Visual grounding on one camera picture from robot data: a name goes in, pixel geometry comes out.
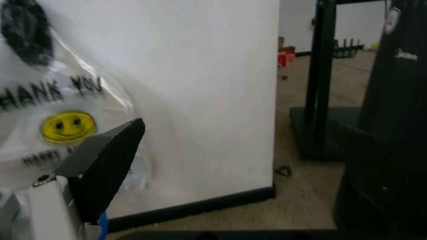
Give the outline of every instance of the floor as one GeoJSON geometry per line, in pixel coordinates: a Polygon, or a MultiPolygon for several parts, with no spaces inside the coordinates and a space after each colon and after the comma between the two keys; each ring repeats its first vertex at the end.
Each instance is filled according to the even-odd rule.
{"type": "MultiPolygon", "coordinates": [[[[375,53],[360,51],[355,58],[334,59],[331,106],[360,106],[368,84],[375,53]]],[[[146,230],[261,230],[334,228],[332,207],[344,164],[315,162],[300,156],[289,117],[291,107],[303,106],[310,58],[278,70],[274,167],[288,165],[293,175],[274,176],[275,199],[189,216],[182,219],[110,234],[114,240],[146,230]]]]}

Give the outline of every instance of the blue tape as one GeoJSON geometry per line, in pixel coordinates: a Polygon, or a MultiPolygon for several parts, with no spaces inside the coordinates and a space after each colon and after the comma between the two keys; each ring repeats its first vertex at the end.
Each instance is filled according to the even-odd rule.
{"type": "Polygon", "coordinates": [[[99,233],[98,240],[105,240],[107,239],[108,234],[108,228],[109,228],[109,221],[107,214],[103,212],[101,216],[98,219],[98,224],[101,227],[101,232],[99,233]]]}

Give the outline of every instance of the white wall background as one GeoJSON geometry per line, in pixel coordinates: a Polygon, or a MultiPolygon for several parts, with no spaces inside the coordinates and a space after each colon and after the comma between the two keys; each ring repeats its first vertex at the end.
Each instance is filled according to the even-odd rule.
{"type": "Polygon", "coordinates": [[[40,0],[53,27],[131,94],[149,188],[119,217],[272,185],[278,0],[40,0]]]}
{"type": "MultiPolygon", "coordinates": [[[[310,51],[316,0],[280,0],[279,35],[297,52],[310,51]]],[[[338,5],[335,39],[360,39],[366,47],[380,41],[384,25],[384,1],[338,5]]]]}

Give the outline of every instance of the black stand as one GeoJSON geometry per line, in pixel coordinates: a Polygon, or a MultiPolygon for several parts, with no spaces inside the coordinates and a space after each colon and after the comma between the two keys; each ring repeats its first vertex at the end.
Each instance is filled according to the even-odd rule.
{"type": "Polygon", "coordinates": [[[317,0],[305,107],[290,109],[298,147],[304,157],[341,160],[338,146],[326,134],[328,119],[355,126],[359,107],[329,108],[337,4],[377,0],[317,0]]]}

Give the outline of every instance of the smiley face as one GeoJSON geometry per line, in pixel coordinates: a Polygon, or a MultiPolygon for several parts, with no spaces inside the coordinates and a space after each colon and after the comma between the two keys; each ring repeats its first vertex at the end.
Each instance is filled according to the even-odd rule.
{"type": "Polygon", "coordinates": [[[81,111],[61,112],[41,125],[43,138],[52,144],[78,143],[96,131],[94,118],[81,111]]]}

